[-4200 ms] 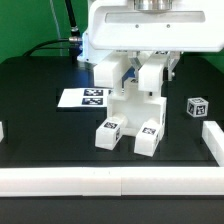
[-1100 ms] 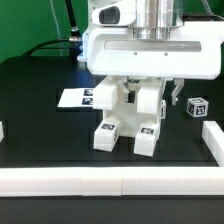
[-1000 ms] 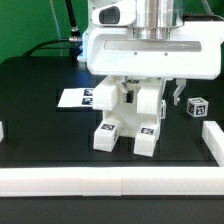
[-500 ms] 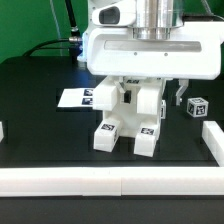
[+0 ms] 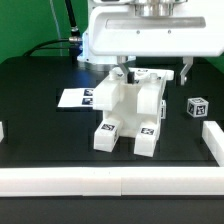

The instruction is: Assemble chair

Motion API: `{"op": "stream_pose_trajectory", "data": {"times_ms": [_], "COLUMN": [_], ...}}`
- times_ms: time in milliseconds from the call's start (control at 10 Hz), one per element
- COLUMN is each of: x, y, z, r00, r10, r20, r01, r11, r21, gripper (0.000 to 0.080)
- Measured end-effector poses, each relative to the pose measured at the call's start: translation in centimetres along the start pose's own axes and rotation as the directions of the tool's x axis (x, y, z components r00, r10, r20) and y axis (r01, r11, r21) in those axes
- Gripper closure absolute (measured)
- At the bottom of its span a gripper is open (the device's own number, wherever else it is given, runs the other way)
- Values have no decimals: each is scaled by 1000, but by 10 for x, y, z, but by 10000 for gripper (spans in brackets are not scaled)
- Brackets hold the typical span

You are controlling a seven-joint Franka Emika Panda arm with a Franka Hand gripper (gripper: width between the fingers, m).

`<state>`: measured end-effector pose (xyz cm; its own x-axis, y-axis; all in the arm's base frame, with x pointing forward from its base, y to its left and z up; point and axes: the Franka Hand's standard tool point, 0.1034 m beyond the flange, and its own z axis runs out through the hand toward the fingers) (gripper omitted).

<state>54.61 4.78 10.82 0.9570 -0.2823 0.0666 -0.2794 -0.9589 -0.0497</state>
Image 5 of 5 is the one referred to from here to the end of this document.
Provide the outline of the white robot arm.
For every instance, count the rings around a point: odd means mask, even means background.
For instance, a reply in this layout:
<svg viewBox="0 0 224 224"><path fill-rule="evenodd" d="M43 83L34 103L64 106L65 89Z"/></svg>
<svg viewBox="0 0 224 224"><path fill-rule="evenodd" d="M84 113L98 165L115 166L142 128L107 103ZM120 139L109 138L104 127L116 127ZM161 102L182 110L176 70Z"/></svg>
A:
<svg viewBox="0 0 224 224"><path fill-rule="evenodd" d="M224 0L87 0L82 63L123 64L136 57L181 57L186 74L196 57L224 53Z"/></svg>

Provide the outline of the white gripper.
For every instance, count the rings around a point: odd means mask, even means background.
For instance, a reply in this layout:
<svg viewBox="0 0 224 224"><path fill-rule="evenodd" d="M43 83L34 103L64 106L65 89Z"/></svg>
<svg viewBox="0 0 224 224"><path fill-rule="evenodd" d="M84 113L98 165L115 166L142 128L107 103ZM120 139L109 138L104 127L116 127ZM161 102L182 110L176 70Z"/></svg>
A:
<svg viewBox="0 0 224 224"><path fill-rule="evenodd" d="M193 57L224 53L224 3L182 3L165 17L140 17L132 4L101 5L89 18L89 48L95 55L118 56L126 83L134 83L126 56L184 57L180 85Z"/></svg>

